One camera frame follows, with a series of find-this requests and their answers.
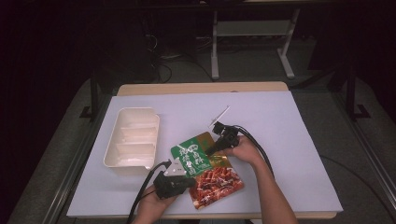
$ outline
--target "person's left hand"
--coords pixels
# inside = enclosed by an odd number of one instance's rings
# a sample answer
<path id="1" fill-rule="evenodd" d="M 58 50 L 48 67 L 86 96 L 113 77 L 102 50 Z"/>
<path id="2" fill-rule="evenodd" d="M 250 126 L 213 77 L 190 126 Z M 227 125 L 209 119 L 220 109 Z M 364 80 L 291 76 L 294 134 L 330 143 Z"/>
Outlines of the person's left hand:
<path id="1" fill-rule="evenodd" d="M 137 215 L 132 223 L 153 223 L 160 219 L 163 212 L 169 205 L 175 201 L 177 196 L 167 199 L 160 199 L 155 193 L 155 187 L 152 185 L 145 189 L 143 198 L 140 200 L 137 207 Z"/>

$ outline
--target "forearm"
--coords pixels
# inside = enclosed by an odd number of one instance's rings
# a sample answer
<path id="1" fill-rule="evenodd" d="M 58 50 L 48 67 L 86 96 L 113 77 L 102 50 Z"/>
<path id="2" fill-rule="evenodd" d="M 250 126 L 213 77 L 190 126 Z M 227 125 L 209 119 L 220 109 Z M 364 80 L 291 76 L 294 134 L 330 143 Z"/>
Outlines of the forearm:
<path id="1" fill-rule="evenodd" d="M 257 177 L 262 223 L 297 223 L 291 207 L 264 160 L 251 163 Z"/>

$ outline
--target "human hand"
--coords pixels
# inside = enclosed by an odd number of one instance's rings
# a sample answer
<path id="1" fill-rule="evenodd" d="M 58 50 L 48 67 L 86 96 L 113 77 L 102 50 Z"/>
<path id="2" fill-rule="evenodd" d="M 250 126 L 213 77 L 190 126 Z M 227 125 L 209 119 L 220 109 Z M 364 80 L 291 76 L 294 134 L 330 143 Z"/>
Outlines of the human hand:
<path id="1" fill-rule="evenodd" d="M 177 196 L 161 200 L 155 193 L 155 187 L 153 185 L 148 187 L 143 193 L 143 198 L 137 207 L 137 215 L 132 223 L 151 224 L 155 222 L 161 218 L 163 212 L 176 198 Z"/>
<path id="2" fill-rule="evenodd" d="M 241 161 L 254 165 L 256 162 L 262 162 L 262 154 L 256 146 L 244 135 L 239 135 L 239 145 L 237 147 L 229 147 L 224 149 L 228 156 L 235 156 Z"/>

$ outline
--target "person's arm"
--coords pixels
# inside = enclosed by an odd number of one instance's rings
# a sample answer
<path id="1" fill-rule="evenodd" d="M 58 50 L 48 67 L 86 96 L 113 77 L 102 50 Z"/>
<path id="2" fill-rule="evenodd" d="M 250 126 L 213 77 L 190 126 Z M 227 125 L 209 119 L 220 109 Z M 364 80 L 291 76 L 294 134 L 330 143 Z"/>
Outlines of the person's arm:
<path id="1" fill-rule="evenodd" d="M 155 193 L 155 187 L 148 187 L 143 193 L 143 198 L 139 202 L 137 214 L 132 223 L 151 224 L 157 221 L 176 198 L 177 196 L 161 200 Z"/>
<path id="2" fill-rule="evenodd" d="M 248 162 L 257 177 L 262 223 L 298 223 L 291 207 L 258 149 L 245 136 L 239 136 L 239 145 L 225 149 L 227 155 Z"/>

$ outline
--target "person's right hand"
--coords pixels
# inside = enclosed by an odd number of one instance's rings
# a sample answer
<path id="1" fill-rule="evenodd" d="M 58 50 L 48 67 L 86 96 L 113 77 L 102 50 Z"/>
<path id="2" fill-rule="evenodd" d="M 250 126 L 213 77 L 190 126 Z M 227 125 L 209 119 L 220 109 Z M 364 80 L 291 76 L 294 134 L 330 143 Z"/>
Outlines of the person's right hand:
<path id="1" fill-rule="evenodd" d="M 241 161 L 248 162 L 250 165 L 258 161 L 263 161 L 262 154 L 256 146 L 244 135 L 239 135 L 239 145 L 224 149 L 228 156 L 235 156 Z"/>

